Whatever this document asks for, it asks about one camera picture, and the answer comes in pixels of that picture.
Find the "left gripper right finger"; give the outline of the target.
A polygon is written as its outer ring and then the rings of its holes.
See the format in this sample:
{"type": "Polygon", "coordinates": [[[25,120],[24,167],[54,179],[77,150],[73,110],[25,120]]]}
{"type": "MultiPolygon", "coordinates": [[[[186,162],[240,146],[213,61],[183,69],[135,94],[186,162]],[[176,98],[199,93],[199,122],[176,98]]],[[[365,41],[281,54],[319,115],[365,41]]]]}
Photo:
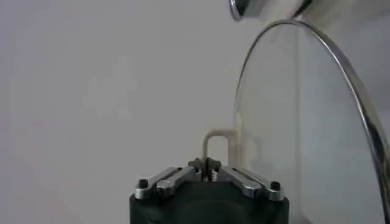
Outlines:
{"type": "Polygon", "coordinates": [[[205,160],[206,177],[209,181],[227,182],[236,186],[245,197],[265,198],[269,201],[282,201],[285,198],[280,182],[269,181],[247,169],[223,166],[218,160],[205,160]]]}

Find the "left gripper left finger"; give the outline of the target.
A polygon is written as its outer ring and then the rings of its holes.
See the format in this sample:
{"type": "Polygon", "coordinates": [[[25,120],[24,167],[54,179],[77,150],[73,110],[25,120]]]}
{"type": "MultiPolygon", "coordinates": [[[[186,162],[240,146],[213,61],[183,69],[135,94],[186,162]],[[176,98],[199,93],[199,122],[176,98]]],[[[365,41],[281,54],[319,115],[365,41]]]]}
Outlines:
{"type": "Polygon", "coordinates": [[[185,167],[169,167],[150,178],[140,179],[135,186],[135,198],[147,200],[155,194],[170,197],[183,183],[202,181],[203,170],[204,164],[199,158],[188,162],[185,167]]]}

